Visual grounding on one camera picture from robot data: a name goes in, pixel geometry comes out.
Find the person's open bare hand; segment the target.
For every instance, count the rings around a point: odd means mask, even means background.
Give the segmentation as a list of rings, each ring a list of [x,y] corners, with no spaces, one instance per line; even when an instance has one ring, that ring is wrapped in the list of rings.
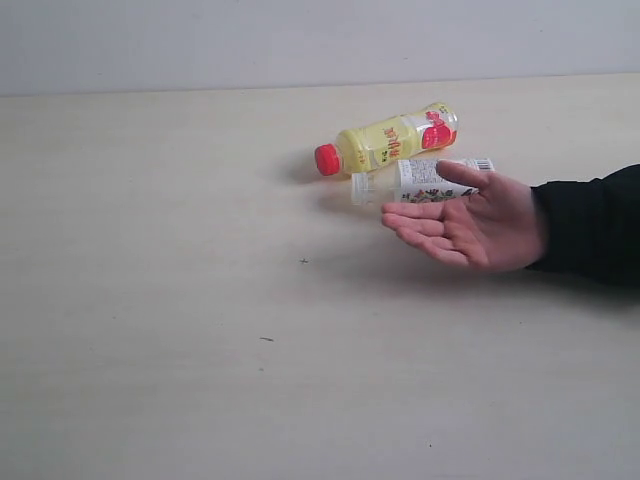
[[[543,257],[546,217],[529,186],[447,160],[436,172],[477,192],[440,203],[383,205],[382,224],[402,241],[445,265],[490,273],[523,269]]]

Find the black sleeved forearm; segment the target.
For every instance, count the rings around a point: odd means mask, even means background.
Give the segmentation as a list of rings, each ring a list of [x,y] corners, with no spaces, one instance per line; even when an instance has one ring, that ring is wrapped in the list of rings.
[[[532,189],[545,218],[547,246],[531,270],[607,285],[639,285],[639,166],[588,182]]]

